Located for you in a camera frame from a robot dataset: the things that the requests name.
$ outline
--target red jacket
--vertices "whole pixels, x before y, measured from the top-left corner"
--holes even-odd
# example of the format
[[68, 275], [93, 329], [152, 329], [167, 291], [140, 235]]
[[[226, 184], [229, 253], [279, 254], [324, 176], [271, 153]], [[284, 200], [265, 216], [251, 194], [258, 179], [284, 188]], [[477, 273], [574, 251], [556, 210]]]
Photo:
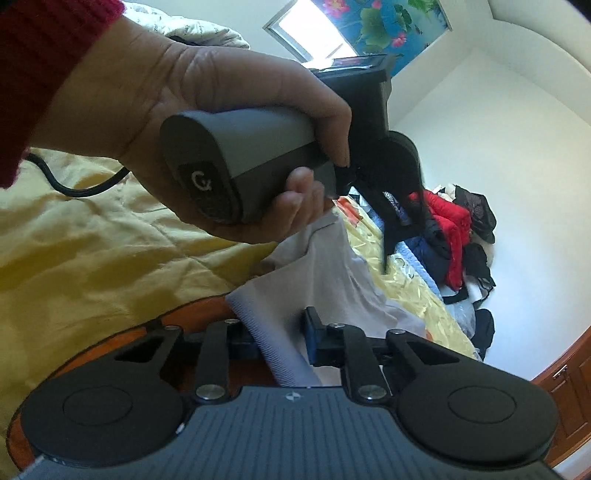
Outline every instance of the red jacket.
[[0, 187], [9, 187], [35, 125], [119, 0], [16, 0], [0, 12]]
[[425, 202], [433, 218], [443, 230], [443, 235], [452, 252], [445, 282], [450, 288], [459, 290], [463, 281], [462, 248], [470, 241], [472, 224], [470, 212], [459, 205], [443, 200], [439, 195], [428, 190], [425, 191]]

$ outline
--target wooden furniture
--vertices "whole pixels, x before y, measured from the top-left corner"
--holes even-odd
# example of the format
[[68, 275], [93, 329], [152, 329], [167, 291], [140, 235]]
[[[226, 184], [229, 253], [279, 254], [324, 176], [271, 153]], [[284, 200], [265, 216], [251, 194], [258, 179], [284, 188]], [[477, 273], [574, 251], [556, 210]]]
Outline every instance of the wooden furniture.
[[560, 424], [547, 458], [556, 466], [591, 439], [591, 327], [533, 383], [558, 405]]

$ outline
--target circular pad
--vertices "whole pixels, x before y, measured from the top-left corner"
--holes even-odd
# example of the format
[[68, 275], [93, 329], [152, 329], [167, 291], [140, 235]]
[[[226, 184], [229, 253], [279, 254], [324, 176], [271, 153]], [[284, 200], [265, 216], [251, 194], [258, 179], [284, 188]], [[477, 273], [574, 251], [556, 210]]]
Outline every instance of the circular pad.
[[449, 396], [448, 405], [459, 418], [473, 423], [500, 423], [513, 415], [515, 400], [490, 387], [465, 387]]
[[64, 402], [64, 415], [78, 425], [97, 427], [121, 420], [133, 405], [131, 395], [107, 385], [70, 395]]
[[130, 462], [163, 447], [183, 401], [146, 364], [90, 362], [42, 383], [22, 407], [31, 447], [73, 466]]
[[433, 454], [464, 465], [516, 468], [544, 457], [558, 422], [550, 395], [475, 361], [430, 366], [405, 388], [397, 416]]

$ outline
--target black bag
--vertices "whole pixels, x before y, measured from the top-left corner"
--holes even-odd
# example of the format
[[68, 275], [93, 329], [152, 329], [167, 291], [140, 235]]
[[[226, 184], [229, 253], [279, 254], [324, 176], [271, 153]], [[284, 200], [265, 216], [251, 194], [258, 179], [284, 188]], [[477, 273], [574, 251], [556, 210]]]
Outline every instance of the black bag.
[[486, 309], [476, 311], [476, 332], [470, 339], [472, 345], [478, 348], [480, 358], [484, 360], [486, 350], [492, 345], [492, 338], [495, 334], [495, 321], [492, 313]]
[[453, 203], [464, 207], [472, 217], [472, 230], [485, 242], [495, 243], [495, 214], [492, 213], [486, 197], [480, 193], [472, 193], [456, 185], [456, 199]]

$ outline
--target yellow bedsheet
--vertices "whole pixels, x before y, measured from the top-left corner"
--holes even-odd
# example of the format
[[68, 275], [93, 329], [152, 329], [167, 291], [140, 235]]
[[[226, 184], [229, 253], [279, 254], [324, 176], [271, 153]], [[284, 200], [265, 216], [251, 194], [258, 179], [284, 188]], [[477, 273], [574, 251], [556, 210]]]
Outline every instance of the yellow bedsheet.
[[[120, 165], [37, 151], [64, 184], [89, 187]], [[226, 293], [274, 248], [241, 245], [181, 223], [129, 176], [90, 199], [66, 199], [24, 162], [0, 190], [0, 434], [54, 369], [99, 340], [195, 299]], [[379, 232], [364, 220], [349, 239], [378, 268]], [[469, 341], [417, 275], [399, 268], [384, 292], [426, 320], [433, 338], [470, 355]], [[16, 474], [0, 447], [0, 479]]]

